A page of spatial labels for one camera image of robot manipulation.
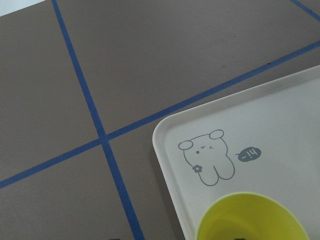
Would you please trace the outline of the white plastic tray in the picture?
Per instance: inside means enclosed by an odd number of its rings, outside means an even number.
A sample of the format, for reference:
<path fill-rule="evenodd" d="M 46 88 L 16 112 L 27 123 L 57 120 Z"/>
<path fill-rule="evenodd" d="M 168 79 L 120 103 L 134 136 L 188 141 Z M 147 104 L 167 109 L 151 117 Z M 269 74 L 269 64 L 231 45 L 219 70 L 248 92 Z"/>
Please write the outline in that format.
<path fill-rule="evenodd" d="M 234 192 L 277 200 L 319 239 L 318 66 L 170 115 L 152 143 L 187 240 Z"/>

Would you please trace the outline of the yellow plastic cup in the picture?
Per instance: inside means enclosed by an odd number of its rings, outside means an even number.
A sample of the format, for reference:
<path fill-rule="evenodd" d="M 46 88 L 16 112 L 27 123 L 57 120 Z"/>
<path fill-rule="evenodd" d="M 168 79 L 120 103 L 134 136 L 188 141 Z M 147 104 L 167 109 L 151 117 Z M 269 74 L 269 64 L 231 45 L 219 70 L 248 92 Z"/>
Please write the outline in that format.
<path fill-rule="evenodd" d="M 308 240 L 298 219 L 282 204 L 253 192 L 216 200 L 199 222 L 197 240 Z"/>

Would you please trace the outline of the brown paper table mat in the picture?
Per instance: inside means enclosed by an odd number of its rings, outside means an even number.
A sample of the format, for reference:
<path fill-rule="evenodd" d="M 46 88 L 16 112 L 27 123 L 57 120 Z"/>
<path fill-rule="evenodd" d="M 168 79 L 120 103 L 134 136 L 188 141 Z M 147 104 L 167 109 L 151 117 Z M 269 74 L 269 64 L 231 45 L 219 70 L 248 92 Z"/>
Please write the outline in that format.
<path fill-rule="evenodd" d="M 166 111 L 320 63 L 320 3 L 46 0 L 0 19 L 0 237 L 182 240 L 152 135 Z"/>

